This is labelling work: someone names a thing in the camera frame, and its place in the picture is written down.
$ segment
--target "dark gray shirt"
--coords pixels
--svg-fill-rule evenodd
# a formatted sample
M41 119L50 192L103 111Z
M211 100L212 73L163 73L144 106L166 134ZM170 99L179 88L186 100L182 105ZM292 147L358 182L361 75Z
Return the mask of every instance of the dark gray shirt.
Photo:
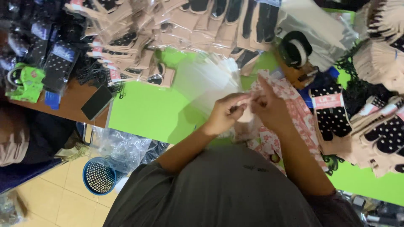
M304 197L274 165L248 148L202 152L178 175L139 166L104 227L363 226L337 194Z

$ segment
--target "perforated trash bin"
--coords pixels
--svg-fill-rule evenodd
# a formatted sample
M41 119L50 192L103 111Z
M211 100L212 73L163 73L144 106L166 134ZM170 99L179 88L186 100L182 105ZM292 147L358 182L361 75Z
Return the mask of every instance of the perforated trash bin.
M126 175L114 170L111 161L103 157L90 159L83 169L84 184L95 195L108 194Z

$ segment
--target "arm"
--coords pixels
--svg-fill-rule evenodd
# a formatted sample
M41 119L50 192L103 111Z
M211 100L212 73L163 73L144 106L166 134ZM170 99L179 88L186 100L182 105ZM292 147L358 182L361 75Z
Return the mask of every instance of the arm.
M264 78L258 80L265 95L253 101L252 111L278 135L288 178L305 195L331 195L335 188L297 132L285 101L275 95Z
M192 161L217 135L231 128L247 107L242 104L236 108L237 102L247 99L248 94L231 94L215 103L215 107L207 122L187 138L164 152L156 159L163 169L177 174Z

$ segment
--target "tiled floor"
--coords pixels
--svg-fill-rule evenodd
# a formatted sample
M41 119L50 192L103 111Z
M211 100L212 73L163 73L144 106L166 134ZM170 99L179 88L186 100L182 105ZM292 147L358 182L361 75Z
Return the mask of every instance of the tiled floor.
M29 212L15 227L101 227L117 193L97 196L83 183L88 157L68 162L17 190Z

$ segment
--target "black phone screen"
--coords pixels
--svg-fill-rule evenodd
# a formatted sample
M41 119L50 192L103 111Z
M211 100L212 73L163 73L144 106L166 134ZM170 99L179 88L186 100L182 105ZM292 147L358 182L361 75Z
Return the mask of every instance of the black phone screen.
M91 98L81 107L84 115L92 121L107 107L114 97L104 85L91 96Z

